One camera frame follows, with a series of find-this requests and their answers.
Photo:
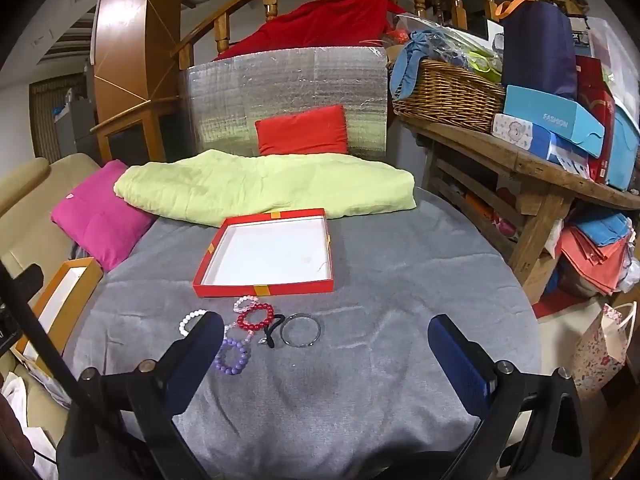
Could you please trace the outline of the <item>grey blanket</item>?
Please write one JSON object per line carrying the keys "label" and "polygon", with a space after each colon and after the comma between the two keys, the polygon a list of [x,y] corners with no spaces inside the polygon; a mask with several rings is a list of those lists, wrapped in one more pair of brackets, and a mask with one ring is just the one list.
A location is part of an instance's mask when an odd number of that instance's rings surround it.
{"label": "grey blanket", "polygon": [[356,479],[396,458],[451,450],[475,426],[427,343],[448,315],[496,360],[540,369],[532,307],[503,258],[453,206],[329,224],[334,291],[273,298],[322,325],[311,348],[253,344],[244,372],[210,370],[176,419],[213,476]]}

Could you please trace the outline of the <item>small red pillow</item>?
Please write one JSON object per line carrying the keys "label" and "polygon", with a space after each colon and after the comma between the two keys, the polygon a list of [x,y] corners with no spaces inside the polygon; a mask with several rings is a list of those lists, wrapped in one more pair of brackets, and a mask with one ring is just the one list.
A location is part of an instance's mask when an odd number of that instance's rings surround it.
{"label": "small red pillow", "polygon": [[331,105],[255,122],[259,154],[347,154],[344,107]]}

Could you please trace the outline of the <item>silver foil insulation panel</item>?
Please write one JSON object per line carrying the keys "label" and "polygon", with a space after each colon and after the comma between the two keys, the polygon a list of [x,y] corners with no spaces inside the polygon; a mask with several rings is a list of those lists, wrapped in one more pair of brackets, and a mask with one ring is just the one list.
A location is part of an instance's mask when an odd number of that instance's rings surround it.
{"label": "silver foil insulation panel", "polygon": [[192,66],[181,73],[192,153],[259,154],[255,122],[344,106],[349,151],[386,155],[387,56],[381,47],[274,50]]}

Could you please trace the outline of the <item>floral paper gift bag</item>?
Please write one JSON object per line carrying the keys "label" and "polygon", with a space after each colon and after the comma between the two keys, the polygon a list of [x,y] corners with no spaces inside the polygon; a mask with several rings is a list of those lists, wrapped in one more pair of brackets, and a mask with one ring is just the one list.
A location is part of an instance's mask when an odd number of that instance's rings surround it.
{"label": "floral paper gift bag", "polygon": [[577,341],[570,371],[580,400],[599,393],[624,367],[636,327],[638,304],[605,304]]}

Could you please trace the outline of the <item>red shallow gift box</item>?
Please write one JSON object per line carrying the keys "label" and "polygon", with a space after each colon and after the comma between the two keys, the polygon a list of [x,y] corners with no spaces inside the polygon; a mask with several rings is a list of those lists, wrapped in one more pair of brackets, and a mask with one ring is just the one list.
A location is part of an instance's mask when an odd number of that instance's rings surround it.
{"label": "red shallow gift box", "polygon": [[333,292],[326,212],[287,210],[224,220],[192,286],[201,298]]}

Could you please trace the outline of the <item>wooden bench table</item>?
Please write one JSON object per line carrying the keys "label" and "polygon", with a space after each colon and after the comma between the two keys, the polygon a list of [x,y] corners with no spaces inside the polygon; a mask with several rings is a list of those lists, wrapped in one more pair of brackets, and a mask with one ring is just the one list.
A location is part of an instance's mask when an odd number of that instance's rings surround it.
{"label": "wooden bench table", "polygon": [[544,250],[555,221],[577,206],[627,211],[639,197],[574,176],[487,133],[404,117],[426,142],[423,185],[454,205],[503,256],[536,304],[556,260]]}

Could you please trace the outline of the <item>black hair clip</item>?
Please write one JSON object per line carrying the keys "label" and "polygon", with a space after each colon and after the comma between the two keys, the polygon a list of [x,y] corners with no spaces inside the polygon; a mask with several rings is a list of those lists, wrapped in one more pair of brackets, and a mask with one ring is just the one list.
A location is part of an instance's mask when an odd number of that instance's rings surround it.
{"label": "black hair clip", "polygon": [[286,316],[283,314],[276,314],[273,317],[272,322],[264,328],[264,336],[259,339],[258,344],[260,346],[267,346],[270,349],[276,348],[276,341],[274,340],[274,333],[284,323]]}

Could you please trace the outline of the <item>orange box lid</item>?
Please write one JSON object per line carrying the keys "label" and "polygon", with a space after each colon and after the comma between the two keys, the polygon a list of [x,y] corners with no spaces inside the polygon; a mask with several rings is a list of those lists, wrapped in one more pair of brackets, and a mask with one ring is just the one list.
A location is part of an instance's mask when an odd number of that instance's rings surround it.
{"label": "orange box lid", "polygon": [[95,258],[36,261],[43,282],[28,304],[60,356],[88,306],[89,299],[103,278],[103,270]]}

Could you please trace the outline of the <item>navy fabric bag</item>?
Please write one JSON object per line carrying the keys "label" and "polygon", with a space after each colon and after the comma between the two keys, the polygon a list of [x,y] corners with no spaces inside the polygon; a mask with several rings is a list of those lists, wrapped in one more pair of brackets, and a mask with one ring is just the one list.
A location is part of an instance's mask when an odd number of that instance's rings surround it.
{"label": "navy fabric bag", "polygon": [[577,99],[570,20],[554,4],[510,0],[496,7],[503,27],[502,84]]}

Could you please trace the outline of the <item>wicker basket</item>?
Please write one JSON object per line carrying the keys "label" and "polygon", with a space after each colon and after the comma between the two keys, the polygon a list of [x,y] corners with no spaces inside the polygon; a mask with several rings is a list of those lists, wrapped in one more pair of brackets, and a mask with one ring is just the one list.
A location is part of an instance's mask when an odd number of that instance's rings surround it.
{"label": "wicker basket", "polygon": [[488,133],[505,98],[501,84],[464,68],[422,60],[413,92],[407,99],[393,99],[393,110],[400,117]]}

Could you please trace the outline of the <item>beige sofa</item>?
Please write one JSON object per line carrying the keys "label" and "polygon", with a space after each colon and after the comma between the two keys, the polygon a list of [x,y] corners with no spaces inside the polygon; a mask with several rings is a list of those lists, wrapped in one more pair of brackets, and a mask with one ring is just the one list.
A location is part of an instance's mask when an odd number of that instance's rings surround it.
{"label": "beige sofa", "polygon": [[[9,274],[17,276],[31,264],[40,266],[48,282],[67,260],[72,240],[51,221],[51,211],[78,184],[98,171],[85,154],[57,162],[42,157],[25,162],[1,178],[0,255]],[[67,410],[29,375],[10,352],[1,357],[1,375],[9,372],[24,379],[27,422],[40,427],[53,444],[64,432]]]}

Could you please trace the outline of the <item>stack of folded cloths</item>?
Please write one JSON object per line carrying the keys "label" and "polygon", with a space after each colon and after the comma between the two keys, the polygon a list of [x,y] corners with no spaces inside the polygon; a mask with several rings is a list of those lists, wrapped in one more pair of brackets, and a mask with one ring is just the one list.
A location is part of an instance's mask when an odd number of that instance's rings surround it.
{"label": "stack of folded cloths", "polygon": [[626,214],[596,209],[564,226],[556,250],[591,288],[610,296],[630,292],[639,283],[636,239]]}

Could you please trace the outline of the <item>silver bangle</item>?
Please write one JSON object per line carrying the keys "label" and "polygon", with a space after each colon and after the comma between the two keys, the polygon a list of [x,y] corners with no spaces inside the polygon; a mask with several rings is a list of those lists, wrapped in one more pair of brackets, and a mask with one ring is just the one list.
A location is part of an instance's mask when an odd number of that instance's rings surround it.
{"label": "silver bangle", "polygon": [[291,348],[313,347],[322,336],[322,325],[310,314],[296,313],[288,316],[280,327],[282,342]]}

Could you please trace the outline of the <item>large red cloth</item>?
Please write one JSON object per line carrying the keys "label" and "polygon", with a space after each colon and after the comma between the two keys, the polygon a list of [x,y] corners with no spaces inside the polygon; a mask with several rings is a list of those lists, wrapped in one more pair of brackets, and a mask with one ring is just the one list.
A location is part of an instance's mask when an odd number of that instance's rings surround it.
{"label": "large red cloth", "polygon": [[309,1],[265,22],[216,61],[274,50],[370,46],[392,29],[390,14],[404,12],[393,0]]}

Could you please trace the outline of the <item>blue shoe box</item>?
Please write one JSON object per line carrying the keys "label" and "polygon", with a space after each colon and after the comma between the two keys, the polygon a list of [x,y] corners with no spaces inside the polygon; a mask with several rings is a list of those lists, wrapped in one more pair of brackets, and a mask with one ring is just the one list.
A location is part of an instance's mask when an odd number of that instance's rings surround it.
{"label": "blue shoe box", "polygon": [[510,84],[503,111],[546,128],[592,157],[601,155],[605,128],[576,101]]}

